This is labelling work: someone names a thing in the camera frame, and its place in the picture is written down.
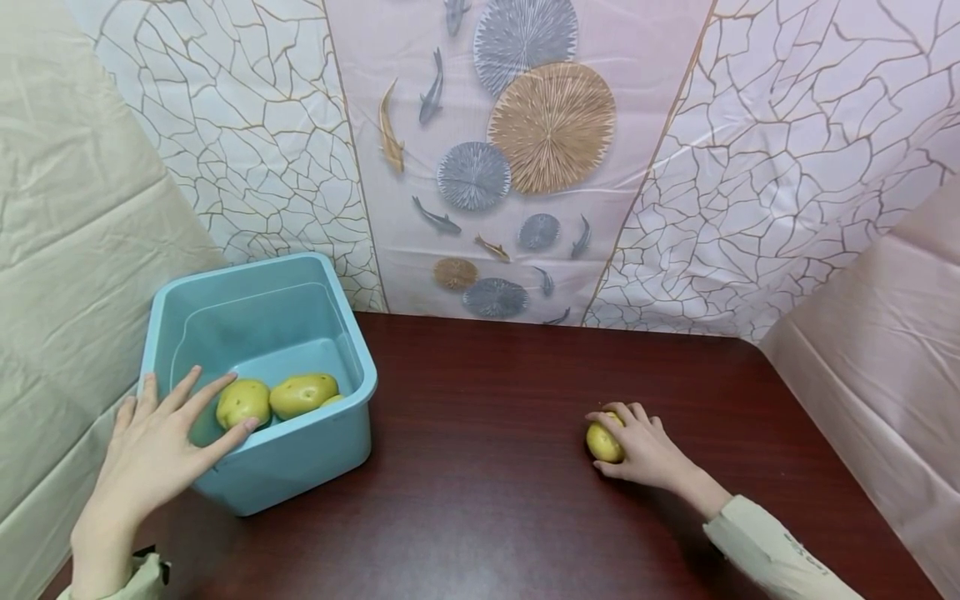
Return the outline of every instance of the hand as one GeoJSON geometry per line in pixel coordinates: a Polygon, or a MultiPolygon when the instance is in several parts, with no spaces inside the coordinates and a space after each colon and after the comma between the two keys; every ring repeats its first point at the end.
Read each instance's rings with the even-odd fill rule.
{"type": "Polygon", "coordinates": [[[675,493],[707,521],[720,514],[732,496],[677,448],[663,430],[659,417],[648,418],[638,403],[628,407],[615,402],[603,410],[615,412],[623,426],[604,413],[590,413],[587,419],[610,431],[623,448],[625,458],[617,465],[595,461],[594,467],[607,477],[675,493]]]}
{"type": "Polygon", "coordinates": [[[125,586],[133,536],[143,520],[240,445],[259,424],[248,419],[207,447],[192,445],[187,436],[193,423],[236,379],[235,373],[224,375],[191,396],[200,373],[194,367],[162,402],[157,402],[156,377],[148,374],[140,399],[125,399],[117,412],[107,458],[71,537],[75,600],[111,596],[125,586]]]}

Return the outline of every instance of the wallpaper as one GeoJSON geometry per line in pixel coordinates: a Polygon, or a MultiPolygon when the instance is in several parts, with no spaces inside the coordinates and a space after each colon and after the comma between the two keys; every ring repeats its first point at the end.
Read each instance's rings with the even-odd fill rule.
{"type": "Polygon", "coordinates": [[[385,310],[321,5],[65,1],[228,260],[322,252],[385,310]]]}
{"type": "Polygon", "coordinates": [[[326,6],[391,311],[579,325],[711,1],[326,6]]]}
{"type": "Polygon", "coordinates": [[[757,341],[960,168],[957,0],[65,2],[228,259],[358,310],[757,341]]]}
{"type": "Polygon", "coordinates": [[[960,167],[958,24],[719,0],[585,324],[762,338],[960,167]]]}

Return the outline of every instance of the wrist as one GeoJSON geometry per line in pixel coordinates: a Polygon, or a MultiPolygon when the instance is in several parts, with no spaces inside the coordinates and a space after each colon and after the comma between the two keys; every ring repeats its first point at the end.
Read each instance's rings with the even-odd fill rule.
{"type": "Polygon", "coordinates": [[[733,499],[730,492],[701,468],[692,468],[671,491],[697,511],[705,522],[717,518],[733,499]]]}
{"type": "Polygon", "coordinates": [[[130,580],[137,524],[84,509],[70,536],[73,550],[71,598],[109,597],[130,580]]]}

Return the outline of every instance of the gold fish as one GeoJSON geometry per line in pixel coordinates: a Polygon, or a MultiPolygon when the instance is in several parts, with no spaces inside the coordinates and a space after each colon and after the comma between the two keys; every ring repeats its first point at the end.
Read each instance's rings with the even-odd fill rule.
{"type": "Polygon", "coordinates": [[[482,246],[482,247],[484,248],[484,250],[486,250],[487,252],[490,252],[490,253],[492,253],[493,255],[495,255],[497,258],[499,258],[499,259],[502,260],[503,262],[510,262],[510,255],[503,251],[503,246],[502,246],[502,245],[501,245],[501,246],[494,246],[494,245],[491,244],[490,242],[488,242],[488,241],[484,240],[482,237],[480,237],[480,234],[479,234],[479,233],[477,233],[477,237],[476,237],[476,239],[474,239],[473,241],[476,242],[477,244],[479,244],[480,246],[482,246]]]}
{"type": "Polygon", "coordinates": [[[396,141],[394,126],[390,124],[390,94],[394,92],[396,79],[380,101],[380,150],[398,173],[403,173],[403,142],[396,141]]]}

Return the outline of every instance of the sleeve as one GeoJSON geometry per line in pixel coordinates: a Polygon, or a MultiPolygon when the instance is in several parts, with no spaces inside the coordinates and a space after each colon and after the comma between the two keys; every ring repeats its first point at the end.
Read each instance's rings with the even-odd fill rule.
{"type": "MultiPolygon", "coordinates": [[[[160,561],[160,555],[147,554],[143,558],[134,557],[133,576],[127,585],[112,596],[100,600],[160,600],[160,593],[166,584],[169,565],[160,561]]],[[[70,600],[70,588],[57,597],[57,600],[70,600]]]]}
{"type": "Polygon", "coordinates": [[[813,558],[770,513],[737,496],[704,531],[710,541],[777,600],[863,600],[813,558]]]}

